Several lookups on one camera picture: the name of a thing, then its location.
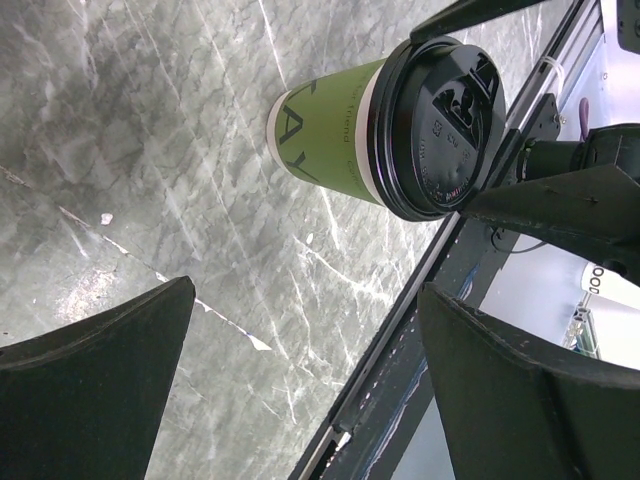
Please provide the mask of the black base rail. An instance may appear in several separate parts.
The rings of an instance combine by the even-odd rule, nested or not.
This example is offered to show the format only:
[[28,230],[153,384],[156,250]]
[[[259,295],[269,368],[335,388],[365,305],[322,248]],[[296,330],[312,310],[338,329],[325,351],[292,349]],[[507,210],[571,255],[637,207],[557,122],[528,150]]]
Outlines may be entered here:
[[[560,109],[601,33],[600,7],[575,1],[507,116],[489,183],[515,179],[517,152],[552,140]],[[523,257],[520,237],[459,216],[446,219],[292,471],[295,479],[451,479],[454,468],[424,348],[434,302],[478,307],[506,263]]]

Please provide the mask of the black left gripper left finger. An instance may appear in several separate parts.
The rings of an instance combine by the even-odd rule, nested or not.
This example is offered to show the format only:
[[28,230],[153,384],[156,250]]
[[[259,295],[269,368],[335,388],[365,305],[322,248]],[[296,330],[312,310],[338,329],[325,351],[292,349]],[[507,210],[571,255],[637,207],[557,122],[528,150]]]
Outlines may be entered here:
[[195,296],[175,278],[3,347],[2,478],[144,478]]

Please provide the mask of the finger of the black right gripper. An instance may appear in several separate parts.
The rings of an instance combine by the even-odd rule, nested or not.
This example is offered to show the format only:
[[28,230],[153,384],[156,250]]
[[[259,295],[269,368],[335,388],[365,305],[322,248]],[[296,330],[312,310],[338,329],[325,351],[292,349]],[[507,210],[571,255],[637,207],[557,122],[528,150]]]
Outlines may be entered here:
[[614,165],[489,189],[462,215],[535,237],[639,283],[639,184]]
[[412,44],[472,28],[502,16],[542,3],[543,0],[460,0],[416,26],[409,35]]

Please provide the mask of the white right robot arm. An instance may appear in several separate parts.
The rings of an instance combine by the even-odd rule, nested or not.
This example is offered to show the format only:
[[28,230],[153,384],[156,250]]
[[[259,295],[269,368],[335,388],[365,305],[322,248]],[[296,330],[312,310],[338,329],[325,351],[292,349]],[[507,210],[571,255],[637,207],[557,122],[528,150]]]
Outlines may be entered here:
[[592,130],[583,141],[532,137],[515,152],[519,180],[488,189],[467,218],[535,237],[639,282],[639,127]]

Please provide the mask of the green paper coffee cup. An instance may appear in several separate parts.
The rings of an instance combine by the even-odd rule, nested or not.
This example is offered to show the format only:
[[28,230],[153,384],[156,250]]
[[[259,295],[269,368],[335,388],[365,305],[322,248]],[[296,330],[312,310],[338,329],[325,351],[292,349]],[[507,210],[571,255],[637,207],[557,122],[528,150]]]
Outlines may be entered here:
[[268,115],[266,139],[291,175],[381,205],[368,147],[368,115],[384,62],[311,80],[282,94]]

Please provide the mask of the black plastic cup lid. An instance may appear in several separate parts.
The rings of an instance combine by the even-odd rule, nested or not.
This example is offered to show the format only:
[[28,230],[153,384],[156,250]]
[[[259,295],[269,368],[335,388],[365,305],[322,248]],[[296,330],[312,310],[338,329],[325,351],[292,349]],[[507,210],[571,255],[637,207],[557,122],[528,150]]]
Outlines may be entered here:
[[486,185],[506,125],[497,66],[441,36],[402,42],[383,62],[367,114],[367,155],[381,203],[410,222],[462,210]]

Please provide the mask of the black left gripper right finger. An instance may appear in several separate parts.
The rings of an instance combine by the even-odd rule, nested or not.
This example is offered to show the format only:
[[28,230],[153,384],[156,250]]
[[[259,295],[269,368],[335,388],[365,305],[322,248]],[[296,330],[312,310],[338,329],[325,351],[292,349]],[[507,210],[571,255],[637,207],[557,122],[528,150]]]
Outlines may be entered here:
[[456,478],[638,478],[638,371],[550,343],[432,283],[418,316]]

